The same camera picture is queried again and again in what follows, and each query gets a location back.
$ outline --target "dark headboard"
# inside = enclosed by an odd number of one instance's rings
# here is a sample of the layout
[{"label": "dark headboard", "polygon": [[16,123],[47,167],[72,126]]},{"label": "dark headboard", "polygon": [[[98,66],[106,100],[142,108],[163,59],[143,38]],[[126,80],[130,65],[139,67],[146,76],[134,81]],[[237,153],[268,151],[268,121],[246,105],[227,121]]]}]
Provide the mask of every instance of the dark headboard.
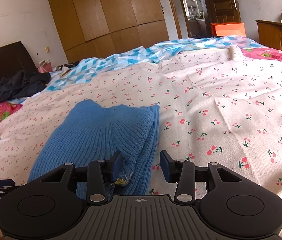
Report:
[{"label": "dark headboard", "polygon": [[9,78],[18,70],[35,72],[36,67],[22,42],[18,41],[0,48],[0,80]]}]

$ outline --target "ribbed gray panel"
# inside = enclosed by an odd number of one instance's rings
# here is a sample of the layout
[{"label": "ribbed gray panel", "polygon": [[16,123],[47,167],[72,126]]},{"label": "ribbed gray panel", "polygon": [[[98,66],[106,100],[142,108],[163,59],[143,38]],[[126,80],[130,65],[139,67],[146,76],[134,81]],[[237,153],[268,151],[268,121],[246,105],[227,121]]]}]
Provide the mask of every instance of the ribbed gray panel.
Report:
[{"label": "ribbed gray panel", "polygon": [[[51,240],[230,240],[208,228],[189,206],[168,196],[114,196],[88,208],[82,220]],[[280,240],[271,236],[266,240]]]}]

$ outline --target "orange box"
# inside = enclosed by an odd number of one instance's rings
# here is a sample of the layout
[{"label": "orange box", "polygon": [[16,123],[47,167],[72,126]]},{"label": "orange box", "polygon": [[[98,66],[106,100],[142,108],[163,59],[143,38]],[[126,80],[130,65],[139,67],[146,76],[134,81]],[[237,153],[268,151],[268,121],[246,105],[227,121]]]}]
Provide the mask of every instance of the orange box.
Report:
[{"label": "orange box", "polygon": [[215,36],[238,35],[245,37],[244,23],[211,23],[211,31]]}]

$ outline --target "pink bucket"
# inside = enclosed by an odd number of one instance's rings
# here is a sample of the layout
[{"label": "pink bucket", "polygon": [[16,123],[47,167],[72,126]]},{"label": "pink bucket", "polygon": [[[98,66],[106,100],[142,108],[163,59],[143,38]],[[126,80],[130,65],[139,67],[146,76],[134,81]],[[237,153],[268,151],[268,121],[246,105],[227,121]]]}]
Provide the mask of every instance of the pink bucket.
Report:
[{"label": "pink bucket", "polygon": [[40,73],[52,72],[51,62],[46,63],[46,64],[40,66],[38,68],[38,72],[40,72]]}]

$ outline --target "door handle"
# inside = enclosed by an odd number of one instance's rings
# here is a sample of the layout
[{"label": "door handle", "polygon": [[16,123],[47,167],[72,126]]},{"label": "door handle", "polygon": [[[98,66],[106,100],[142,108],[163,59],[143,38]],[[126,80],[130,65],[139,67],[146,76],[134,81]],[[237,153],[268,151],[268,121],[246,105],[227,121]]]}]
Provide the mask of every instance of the door handle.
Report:
[{"label": "door handle", "polygon": [[236,3],[236,1],[235,1],[235,0],[233,0],[233,2],[232,2],[232,3],[230,3],[230,4],[232,5],[233,10],[235,10],[235,11],[237,11],[237,10],[238,10],[238,8],[237,8],[237,3]]}]

